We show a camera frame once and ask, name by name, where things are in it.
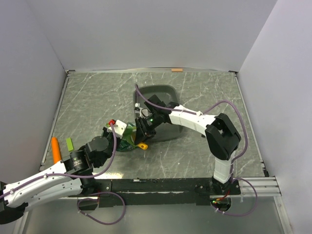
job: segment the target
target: gray marble table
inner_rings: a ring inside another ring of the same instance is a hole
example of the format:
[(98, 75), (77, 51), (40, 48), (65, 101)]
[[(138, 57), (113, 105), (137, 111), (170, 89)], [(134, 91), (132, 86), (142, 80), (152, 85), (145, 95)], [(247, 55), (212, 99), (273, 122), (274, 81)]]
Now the gray marble table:
[[(63, 156), (68, 155), (65, 139), (72, 138), (75, 149), (99, 136), (112, 118), (134, 123), (134, 83), (139, 86), (169, 84), (176, 88), (180, 103), (192, 110), (205, 110), (218, 100), (232, 101), (245, 121), (249, 139), (246, 154), (234, 165), (235, 176), (264, 176), (255, 139), (248, 122), (236, 77), (227, 72), (140, 72), (69, 74), (53, 136)], [(210, 114), (226, 113), (243, 136), (238, 117), (231, 106), (221, 104)], [(242, 141), (238, 151), (244, 147)], [(49, 149), (45, 166), (53, 164)], [(192, 178), (211, 177), (214, 156), (207, 140), (184, 128), (181, 137), (150, 143), (148, 150), (117, 153), (111, 168), (99, 178)]]

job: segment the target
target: cable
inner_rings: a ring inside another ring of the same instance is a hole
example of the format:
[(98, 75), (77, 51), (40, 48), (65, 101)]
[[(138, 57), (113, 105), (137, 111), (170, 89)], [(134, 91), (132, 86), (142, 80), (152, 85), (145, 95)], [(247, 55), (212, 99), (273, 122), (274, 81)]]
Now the cable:
[(220, 211), (217, 207), (215, 207), (214, 205), (212, 205), (212, 207), (215, 209), (215, 211), (217, 211), (218, 213), (221, 213), (221, 214), (224, 214), (224, 215), (228, 215), (228, 216), (235, 216), (235, 217), (243, 217), (243, 216), (247, 216), (247, 215), (250, 215), (252, 212), (254, 212), (254, 210), (256, 209), (257, 207), (257, 203), (258, 203), (258, 194), (257, 194), (257, 191), (255, 190), (254, 186), (247, 180), (243, 179), (243, 178), (235, 178), (234, 180), (232, 180), (232, 184), (234, 183), (234, 181), (236, 180), (243, 180), (245, 181), (246, 183), (248, 183), (250, 185), (250, 187), (253, 189), (254, 191), (254, 195), (255, 195), (255, 202), (254, 202), (254, 205), (252, 207), (252, 209), (246, 213), (243, 213), (243, 214), (230, 214), (230, 213), (226, 213), (226, 212), (222, 212)]
[(100, 193), (95, 193), (95, 194), (90, 194), (90, 196), (93, 196), (93, 195), (100, 195), (100, 194), (113, 194), (115, 196), (117, 196), (121, 202), (122, 202), (122, 213), (121, 213), (121, 216), (114, 222), (111, 222), (111, 223), (105, 223), (105, 222), (102, 222), (96, 218), (94, 218), (93, 216), (83, 212), (80, 208), (79, 208), (79, 204), (82, 202), (82, 201), (97, 201), (97, 199), (92, 199), (92, 198), (84, 198), (82, 200), (80, 200), (78, 203), (77, 203), (77, 209), (79, 211), (79, 213), (82, 213), (83, 215), (87, 216), (88, 218), (94, 220), (95, 222), (98, 222), (100, 224), (103, 224), (103, 225), (113, 225), (113, 224), (116, 224), (118, 223), (119, 221), (121, 221), (121, 219), (125, 216), (126, 214), (126, 204), (125, 204), (125, 201), (122, 199), (122, 197), (116, 193), (113, 193), (113, 192), (100, 192)]
[(215, 105), (213, 105), (212, 107), (210, 107), (209, 109), (207, 109), (206, 111), (204, 111), (203, 114), (206, 114), (206, 113), (210, 112), (214, 107), (216, 107), (216, 106), (218, 106), (218, 105), (220, 105), (222, 103), (227, 103), (227, 104), (229, 104), (230, 106), (233, 107), (233, 109), (235, 110), (235, 112), (236, 112), (236, 114), (237, 114), (237, 116), (239, 118), (239, 122), (240, 122), (240, 124), (242, 126), (243, 133), (244, 133), (244, 139), (245, 139), (244, 149), (242, 150), (242, 152), (240, 152), (239, 155), (237, 155), (236, 157), (233, 158), (233, 160), (232, 160), (232, 163), (233, 163), (236, 159), (242, 157), (244, 155), (244, 153), (247, 151), (247, 148), (248, 148), (248, 136), (247, 136), (246, 127), (245, 127), (245, 124), (244, 124), (244, 121), (243, 121), (243, 117), (240, 114), (238, 108), (232, 102), (230, 102), (228, 100), (221, 100), (221, 101), (217, 102)]
[[(15, 188), (13, 188), (11, 191), (15, 192), (17, 191), (18, 189), (38, 180), (38, 179), (42, 179), (42, 178), (47, 178), (49, 176), (67, 176), (67, 177), (70, 177), (70, 178), (80, 178), (80, 179), (91, 179), (91, 178), (95, 178), (97, 176), (100, 176), (102, 174), (104, 174), (108, 169), (109, 167), (112, 165), (113, 163), (113, 160), (114, 160), (114, 157), (115, 157), (115, 154), (116, 154), (116, 148), (117, 148), (117, 137), (116, 137), (116, 133), (115, 133), (115, 130), (114, 130), (114, 126), (113, 124), (111, 123), (110, 124), (111, 127), (112, 127), (112, 132), (113, 132), (113, 138), (114, 138), (114, 147), (113, 147), (113, 152), (112, 152), (112, 156), (111, 156), (111, 160), (110, 162), (108, 163), (107, 167), (100, 173), (98, 174), (95, 174), (95, 175), (69, 175), (69, 174), (63, 174), (63, 173), (53, 173), (53, 174), (46, 174), (46, 175), (41, 175), (41, 176), (38, 176), (38, 177), (35, 177)], [(11, 191), (8, 191), (6, 193), (4, 193), (3, 195), (0, 195), (0, 199), (2, 199), (3, 197), (7, 196), (10, 194)]]
[[(143, 98), (148, 104), (150, 104), (150, 105), (152, 105), (152, 106), (154, 106), (154, 107), (157, 107), (157, 108), (160, 108), (160, 109), (163, 109), (163, 110), (168, 110), (168, 111), (182, 111), (182, 110), (178, 110), (178, 109), (171, 109), (171, 108), (167, 108), (167, 107), (158, 106), (158, 105), (156, 105), (156, 104), (150, 102), (148, 99), (146, 99), (146, 97), (143, 96), (143, 94), (140, 92), (139, 87), (138, 87), (137, 84), (135, 84), (135, 88), (136, 88), (136, 92), (141, 96), (141, 98)], [(244, 149), (242, 150), (242, 152), (241, 152), (238, 156), (236, 156), (236, 157), (233, 158), (233, 160), (232, 160), (232, 164), (233, 164), (233, 162), (234, 162), (236, 159), (238, 159), (238, 158), (240, 158), (240, 157), (242, 157), (242, 156), (244, 155), (244, 153), (247, 151), (247, 148), (248, 148), (248, 136), (247, 136), (247, 131), (246, 131), (246, 127), (245, 127), (245, 124), (244, 124), (242, 115), (240, 114), (240, 112), (239, 112), (239, 110), (237, 109), (237, 107), (236, 107), (232, 102), (230, 102), (230, 101), (228, 101), (228, 100), (221, 100), (221, 101), (217, 102), (215, 105), (213, 105), (212, 107), (210, 107), (209, 109), (207, 109), (206, 111), (204, 111), (203, 114), (208, 113), (208, 112), (211, 111), (214, 107), (216, 107), (216, 106), (218, 106), (218, 105), (220, 105), (220, 104), (222, 104), (222, 103), (227, 103), (227, 104), (229, 104), (230, 106), (233, 107), (233, 109), (235, 110), (235, 112), (236, 112), (236, 114), (237, 114), (237, 116), (238, 116), (238, 118), (239, 118), (239, 122), (240, 122), (240, 124), (241, 124), (241, 126), (242, 126), (243, 133), (244, 133), (244, 139), (245, 139), (245, 146), (244, 146)], [(195, 112), (191, 112), (191, 111), (183, 111), (183, 112), (186, 112), (186, 113), (189, 113), (189, 114), (192, 114), (192, 115), (196, 115)]]
[(180, 111), (180, 112), (183, 111), (183, 112), (186, 112), (186, 113), (189, 113), (189, 114), (192, 114), (192, 115), (196, 115), (196, 113), (193, 112), (193, 111), (188, 111), (188, 110), (177, 110), (177, 109), (172, 109), (172, 108), (168, 108), (168, 107), (158, 106), (158, 105), (156, 105), (156, 104), (150, 102), (148, 99), (146, 99), (145, 96), (143, 96), (143, 94), (140, 92), (139, 87), (138, 87), (137, 84), (135, 84), (135, 88), (136, 88), (136, 92), (141, 96), (141, 98), (143, 98), (144, 101), (146, 101), (148, 104), (150, 104), (150, 105), (152, 105), (152, 106), (154, 106), (154, 107), (157, 107), (157, 108), (163, 109), (163, 110), (167, 110), (167, 111)]

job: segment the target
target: red object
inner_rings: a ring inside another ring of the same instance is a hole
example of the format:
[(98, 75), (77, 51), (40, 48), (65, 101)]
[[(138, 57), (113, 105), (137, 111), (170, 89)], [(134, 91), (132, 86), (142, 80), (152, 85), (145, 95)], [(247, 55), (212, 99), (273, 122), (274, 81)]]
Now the red object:
[(108, 122), (108, 124), (109, 124), (109, 125), (111, 125), (111, 124), (113, 124), (113, 125), (114, 125), (115, 123), (116, 123), (116, 121), (115, 121), (115, 120), (113, 120), (113, 119), (111, 119), (111, 121), (109, 121), (109, 122)]

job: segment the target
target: white panel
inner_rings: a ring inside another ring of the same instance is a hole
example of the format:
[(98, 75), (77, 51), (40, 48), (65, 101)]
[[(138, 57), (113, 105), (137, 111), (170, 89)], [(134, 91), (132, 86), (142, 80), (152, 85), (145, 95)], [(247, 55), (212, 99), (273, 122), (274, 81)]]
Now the white panel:
[(294, 233), (311, 233), (312, 2), (279, 0), (240, 72), (262, 156)]
[(65, 69), (238, 71), (276, 0), (27, 0)]
[(39, 170), (65, 72), (24, 0), (0, 0), (0, 180)]

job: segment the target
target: gray bowl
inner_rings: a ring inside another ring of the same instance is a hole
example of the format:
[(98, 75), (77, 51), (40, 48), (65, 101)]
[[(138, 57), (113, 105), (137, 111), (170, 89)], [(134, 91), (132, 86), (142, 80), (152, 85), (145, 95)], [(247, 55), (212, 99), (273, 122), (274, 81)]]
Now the gray bowl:
[[(177, 98), (176, 90), (171, 85), (149, 85), (140, 87), (140, 92), (149, 99), (152, 95), (157, 97), (168, 104), (171, 101), (179, 103)], [(135, 103), (140, 103), (140, 107), (146, 108), (144, 100), (137, 94), (136, 91), (133, 93), (133, 107)], [(182, 133), (183, 127), (180, 125), (173, 125), (164, 123), (155, 128), (156, 135), (148, 140), (148, 142), (160, 142), (178, 138)]]

